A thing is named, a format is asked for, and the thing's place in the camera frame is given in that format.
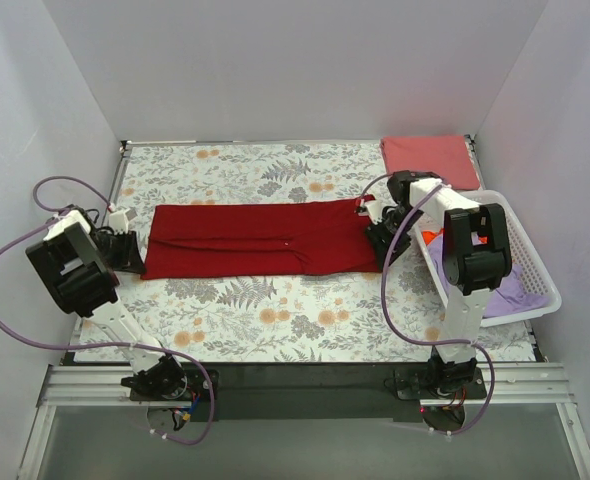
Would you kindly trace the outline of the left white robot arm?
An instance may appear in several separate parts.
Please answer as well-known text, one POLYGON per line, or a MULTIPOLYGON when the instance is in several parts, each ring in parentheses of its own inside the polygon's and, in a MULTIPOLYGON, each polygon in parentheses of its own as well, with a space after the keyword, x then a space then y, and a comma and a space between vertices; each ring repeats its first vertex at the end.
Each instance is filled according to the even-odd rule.
POLYGON ((26 255, 57 306, 89 320, 119 345, 133 375, 122 385, 149 399, 175 400, 188 388, 188 377, 162 343, 144 330, 119 298, 119 272, 146 272, 129 214, 109 215, 97 227, 88 212, 69 206, 54 215, 44 239, 26 255))

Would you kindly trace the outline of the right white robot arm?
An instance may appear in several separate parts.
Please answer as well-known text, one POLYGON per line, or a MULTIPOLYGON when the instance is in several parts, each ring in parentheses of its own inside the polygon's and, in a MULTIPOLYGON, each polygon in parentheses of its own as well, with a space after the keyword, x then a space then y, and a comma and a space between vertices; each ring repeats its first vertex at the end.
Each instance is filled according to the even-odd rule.
POLYGON ((407 343, 429 347, 437 356, 427 373, 429 389, 450 397, 464 384, 459 366, 472 368, 481 320, 493 291, 512 270, 512 256, 504 208, 480 204, 456 192, 433 172, 398 171, 385 176, 393 204, 368 200, 362 194, 356 212, 369 218, 366 236, 382 270, 380 299, 384 319, 407 343), (410 230, 427 215, 442 229, 441 265, 449 283, 443 339, 422 341, 395 327, 387 304, 388 271, 410 246, 410 230))

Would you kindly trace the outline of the dark red t shirt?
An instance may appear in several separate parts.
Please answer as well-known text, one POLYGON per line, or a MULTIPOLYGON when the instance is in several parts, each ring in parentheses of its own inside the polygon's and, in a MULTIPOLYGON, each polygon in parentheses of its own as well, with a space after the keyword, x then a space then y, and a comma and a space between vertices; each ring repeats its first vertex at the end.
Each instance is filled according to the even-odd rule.
POLYGON ((144 280, 378 273, 353 199, 300 204, 159 205, 144 280))

